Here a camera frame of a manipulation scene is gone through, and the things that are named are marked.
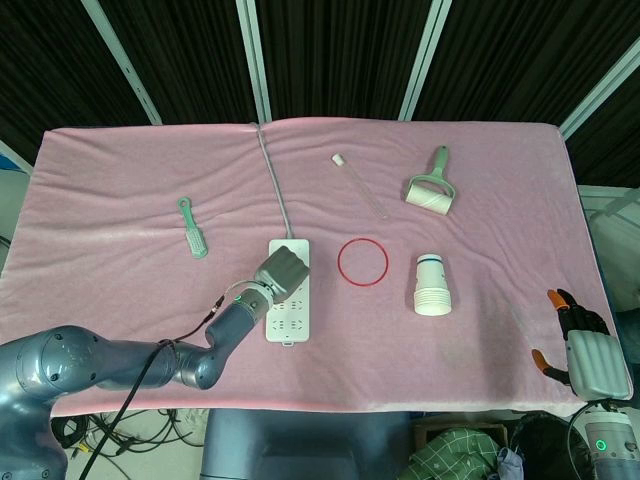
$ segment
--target pink towel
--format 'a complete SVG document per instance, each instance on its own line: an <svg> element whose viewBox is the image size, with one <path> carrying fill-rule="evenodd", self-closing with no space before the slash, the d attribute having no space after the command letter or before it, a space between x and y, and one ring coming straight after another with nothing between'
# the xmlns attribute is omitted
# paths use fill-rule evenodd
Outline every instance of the pink towel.
<svg viewBox="0 0 640 480"><path fill-rule="evenodd" d="M305 118L263 129L294 232L311 242L311 338L271 344L261 323L212 390L170 384L139 392L133 407L577 409L581 402L543 377L530 353L540 348L566 365L549 288L569 290L613 330L556 128ZM402 201L439 145L450 148L445 173L458 190L446 217ZM336 152L390 220L363 203L331 162ZM206 237L204 259L190 255L181 196ZM112 339L175 337L226 286L250 278L269 240L284 235L252 125L47 132L0 281L0 342L61 324ZM349 285L337 270L340 247L358 236L389 254L373 287ZM424 253L444 258L449 315L413 311ZM366 270L379 255L363 249L356 260ZM60 400L55 413L117 409L125 396L92 388Z"/></svg>

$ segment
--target power strip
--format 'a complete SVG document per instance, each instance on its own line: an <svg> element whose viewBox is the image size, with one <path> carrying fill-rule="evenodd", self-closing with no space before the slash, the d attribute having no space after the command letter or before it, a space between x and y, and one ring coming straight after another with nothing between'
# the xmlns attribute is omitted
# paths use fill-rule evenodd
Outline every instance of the power strip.
<svg viewBox="0 0 640 480"><path fill-rule="evenodd" d="M295 253L309 266L309 240L298 238L276 239L269 242L269 255L282 246ZM284 302L276 303L267 312L266 337L269 342L291 347L309 340L309 277Z"/></svg>

